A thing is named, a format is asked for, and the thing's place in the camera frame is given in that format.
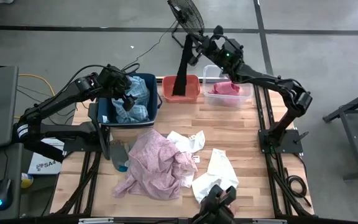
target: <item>computer mouse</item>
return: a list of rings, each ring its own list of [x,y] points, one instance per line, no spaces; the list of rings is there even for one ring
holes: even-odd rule
[[[12,180],[3,178],[0,180],[0,210],[5,210],[12,205]]]

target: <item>fan grille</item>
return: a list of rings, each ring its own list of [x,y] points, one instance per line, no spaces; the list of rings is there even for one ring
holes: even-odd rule
[[[170,0],[170,7],[179,24],[188,34],[204,32],[203,18],[191,0]],[[181,10],[181,14],[178,14],[176,9]]]

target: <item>wooden tabletop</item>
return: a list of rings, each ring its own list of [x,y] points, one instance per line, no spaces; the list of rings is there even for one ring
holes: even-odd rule
[[[282,97],[270,92],[273,113],[279,120],[286,112]],[[267,178],[267,168],[264,155],[260,152],[257,131],[259,119],[255,98],[247,100],[241,108],[212,106],[205,102],[203,94],[196,103],[167,103],[163,98],[163,105],[158,111],[153,128],[161,134],[176,131],[189,136],[203,130],[206,138],[204,149],[198,151],[201,162],[197,164],[198,172],[195,178],[206,172],[213,148],[226,152],[227,157],[239,179],[236,203],[239,212],[236,218],[272,218],[273,207]],[[80,124],[90,119],[87,109],[77,104],[73,124]],[[114,139],[133,141],[143,129],[112,129]],[[307,184],[302,163],[294,155],[283,154],[284,166],[290,175],[300,176]],[[83,163],[84,153],[74,152],[63,161],[51,212],[60,209],[76,189]],[[192,217],[199,212],[199,205],[191,189],[182,188],[180,198],[169,201],[153,200],[146,196],[126,194],[123,198],[113,197],[114,186],[125,179],[125,173],[118,172],[103,156],[99,166],[92,216],[94,217]],[[281,190],[278,190],[280,208],[284,212]],[[82,206],[84,208],[88,195],[85,189]],[[309,191],[306,196],[311,202]],[[298,200],[310,213],[313,208],[307,206],[303,199]]]

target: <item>blue bin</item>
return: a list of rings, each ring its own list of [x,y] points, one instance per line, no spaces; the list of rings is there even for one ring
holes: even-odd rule
[[[147,112],[149,113],[149,121],[140,122],[140,123],[129,123],[129,124],[119,124],[116,119],[116,109],[112,105],[111,98],[100,98],[99,99],[99,111],[98,111],[98,121],[102,125],[114,127],[114,128],[144,128],[154,125],[155,117],[157,116],[157,111],[162,105],[162,100],[157,91],[157,79],[155,75],[148,73],[135,73],[132,76],[141,77],[144,79],[146,87],[150,92],[150,100],[147,105]]]

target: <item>gray floor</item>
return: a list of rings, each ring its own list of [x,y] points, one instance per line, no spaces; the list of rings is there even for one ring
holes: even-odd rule
[[[227,28],[257,28],[252,0],[194,2],[207,28],[216,24]],[[358,30],[358,0],[260,0],[259,3],[266,29]],[[0,5],[0,24],[166,28],[173,21],[163,0],[17,0],[10,6]],[[21,73],[41,75],[57,91],[84,65],[124,66],[158,41],[161,34],[0,31],[0,65],[18,65]],[[226,35],[244,44],[249,65],[265,71],[258,34]],[[343,175],[357,171],[356,160],[340,121],[325,124],[321,119],[358,95],[358,35],[268,35],[267,42],[275,75],[296,78],[314,98],[307,114],[295,124],[299,130],[310,132],[303,140],[303,147],[316,214],[358,220],[358,181],[342,181]],[[140,72],[159,76],[175,74],[180,56],[179,46],[166,35],[160,45],[140,59]],[[189,73],[202,76],[203,67],[210,63],[203,58],[196,67],[189,67]],[[36,79],[20,78],[19,84],[36,86],[38,91],[49,93]],[[42,95],[30,94],[44,99]],[[33,103],[18,93],[16,114]],[[53,119],[59,123],[66,120],[59,116]],[[35,194],[39,200],[28,205],[24,213],[39,215],[49,193]]]

